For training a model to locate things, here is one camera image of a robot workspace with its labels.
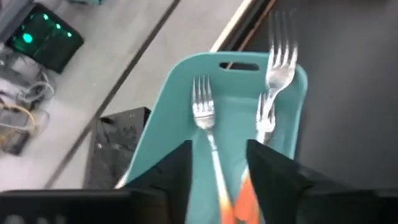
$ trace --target gray floor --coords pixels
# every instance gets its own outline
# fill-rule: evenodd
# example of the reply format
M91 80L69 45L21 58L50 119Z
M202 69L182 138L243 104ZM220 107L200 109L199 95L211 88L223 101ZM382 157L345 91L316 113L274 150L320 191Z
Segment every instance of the gray floor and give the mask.
M0 156L0 191L42 188L71 148L129 60L171 0L106 0L102 6L42 0L86 38L64 73L56 97L43 105L52 117L22 157ZM241 0L182 0L131 71L104 114L152 108L169 70L179 60L207 51ZM86 138L55 188L80 188L88 153Z

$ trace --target teal plastic tray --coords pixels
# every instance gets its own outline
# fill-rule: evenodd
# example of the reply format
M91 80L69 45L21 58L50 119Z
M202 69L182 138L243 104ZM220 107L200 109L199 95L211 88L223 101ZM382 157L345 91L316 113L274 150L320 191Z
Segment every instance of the teal plastic tray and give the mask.
M246 141L255 138L259 94L265 91L268 54L203 53L181 61L170 72L132 158L127 181L140 176L184 140L193 141L193 180L186 223L219 223L215 173L205 133L193 122L194 76L209 75L215 101L215 140L229 195L238 194L246 166ZM227 70L221 63L255 64L259 70ZM297 67L292 84L275 101L277 127L270 147L294 157L307 75Z

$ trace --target fork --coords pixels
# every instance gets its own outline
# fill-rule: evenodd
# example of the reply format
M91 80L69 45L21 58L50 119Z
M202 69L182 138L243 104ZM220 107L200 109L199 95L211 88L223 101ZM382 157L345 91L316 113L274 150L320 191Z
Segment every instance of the fork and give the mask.
M256 113L256 140L261 144L266 144L271 139L276 126L275 108L272 106L271 113L266 117L263 110L265 103L264 100L264 95L260 94ZM238 197L235 200L234 214L238 219L246 221L246 223L259 223L259 206L250 181L248 167L246 167L243 172L242 186Z
M285 12L275 12L275 15L271 12L269 15L269 59L266 75L268 94L264 105L265 114L268 114L271 110L276 96L286 89L294 78L299 45L296 39L292 13L292 11L288 12L288 19ZM289 21L291 35L288 32Z
M235 216L228 196L220 158L213 135L215 125L215 107L211 96L209 76L195 77L192 87L192 112L195 124L206 132L211 146L211 156L216 174L218 203L220 205L221 224L235 223Z

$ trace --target dark countertop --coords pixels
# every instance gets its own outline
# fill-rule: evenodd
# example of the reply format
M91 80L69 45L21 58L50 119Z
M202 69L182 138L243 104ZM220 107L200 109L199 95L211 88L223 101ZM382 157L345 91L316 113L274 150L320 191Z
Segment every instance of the dark countertop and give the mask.
M282 4L297 8L308 73L297 159L355 187L398 187L398 1ZM268 51L267 36L264 22L245 51Z

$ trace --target silver fork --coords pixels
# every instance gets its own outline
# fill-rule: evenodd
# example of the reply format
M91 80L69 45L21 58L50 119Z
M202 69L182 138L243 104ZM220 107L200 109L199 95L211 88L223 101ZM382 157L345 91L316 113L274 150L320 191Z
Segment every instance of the silver fork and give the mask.
M294 78L299 45L295 35L292 13L292 11L289 11L287 16L285 12L275 12L275 14L270 13L269 15L269 59L266 75L266 87L269 91L264 105L266 115L269 114L276 96L288 87Z
M256 113L256 129L257 129L257 137L256 140L261 144L266 144L272 137L276 127L275 121L275 106L272 105L271 112L269 114L265 114L264 112L264 103L266 97L264 94L260 94L259 102L257 106Z
M220 157L213 135L215 125L214 101L211 96L209 76L195 77L192 87L192 112L195 124L206 132L211 146L211 156L216 174L218 202L220 205L221 223L233 223L235 217L232 212L231 201L225 184L223 171L221 169Z

